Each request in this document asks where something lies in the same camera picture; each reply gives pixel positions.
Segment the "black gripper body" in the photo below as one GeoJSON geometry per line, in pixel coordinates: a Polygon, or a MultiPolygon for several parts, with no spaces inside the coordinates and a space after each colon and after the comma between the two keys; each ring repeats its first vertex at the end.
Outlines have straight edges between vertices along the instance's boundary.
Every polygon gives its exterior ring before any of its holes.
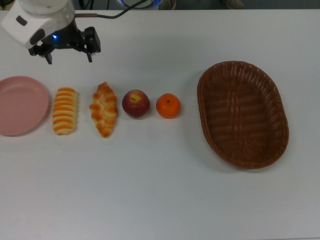
{"type": "Polygon", "coordinates": [[[42,44],[39,46],[43,52],[50,49],[67,49],[73,48],[78,52],[85,50],[82,33],[78,29],[76,20],[73,19],[66,27],[56,30],[47,37],[41,40],[42,44]]]}

